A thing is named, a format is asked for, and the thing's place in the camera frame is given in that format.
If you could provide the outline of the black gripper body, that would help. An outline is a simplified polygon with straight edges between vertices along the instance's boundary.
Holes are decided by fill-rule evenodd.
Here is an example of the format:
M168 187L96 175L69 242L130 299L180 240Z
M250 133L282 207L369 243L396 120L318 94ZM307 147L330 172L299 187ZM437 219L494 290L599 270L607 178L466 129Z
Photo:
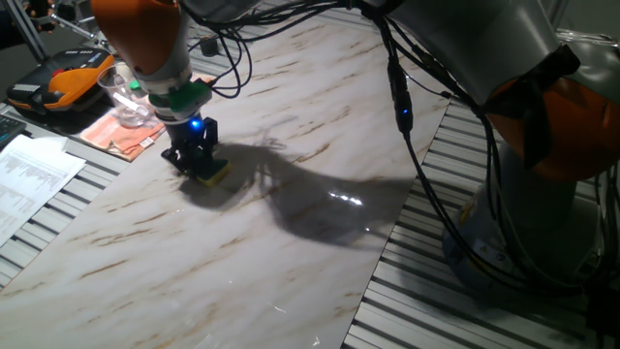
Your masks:
M197 146L201 140L209 141L213 147L218 143L218 123L210 117L202 119L199 115L194 115L180 123L168 124L167 132L170 146L190 150L193 163L197 162Z

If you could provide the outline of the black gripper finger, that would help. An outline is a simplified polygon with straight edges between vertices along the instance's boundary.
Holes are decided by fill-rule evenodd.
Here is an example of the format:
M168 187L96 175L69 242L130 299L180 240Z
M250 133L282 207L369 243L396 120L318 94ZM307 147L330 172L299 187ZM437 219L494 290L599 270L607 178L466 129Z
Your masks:
M210 168L214 165L213 145L207 140L201 140L197 146L197 163L200 168Z
M161 153L161 157L173 165L180 173L184 175L193 174L193 154L190 150L171 146Z

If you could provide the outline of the person hand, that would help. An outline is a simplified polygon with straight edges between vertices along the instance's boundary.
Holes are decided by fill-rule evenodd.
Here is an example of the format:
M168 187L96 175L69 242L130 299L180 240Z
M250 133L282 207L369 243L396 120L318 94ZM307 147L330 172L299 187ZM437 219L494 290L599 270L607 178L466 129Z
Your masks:
M39 32L51 33L55 29L55 22L50 18L54 12L54 4L54 0L25 1L24 10Z

